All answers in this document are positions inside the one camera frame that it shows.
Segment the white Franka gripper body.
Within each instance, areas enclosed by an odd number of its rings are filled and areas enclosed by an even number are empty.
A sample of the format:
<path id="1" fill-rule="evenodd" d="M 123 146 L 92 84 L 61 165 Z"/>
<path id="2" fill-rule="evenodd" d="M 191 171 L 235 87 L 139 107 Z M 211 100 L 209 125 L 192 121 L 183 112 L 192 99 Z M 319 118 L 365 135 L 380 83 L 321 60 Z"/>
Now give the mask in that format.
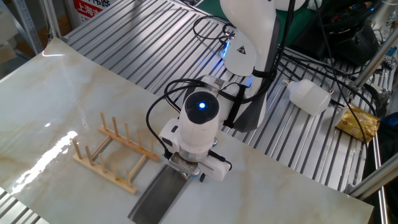
<path id="1" fill-rule="evenodd" d="M 170 148 L 169 164 L 174 169 L 192 177 L 204 173 L 222 181 L 232 165 L 211 150 L 218 143 L 216 131 L 204 127 L 172 118 L 161 130 L 160 138 Z"/>

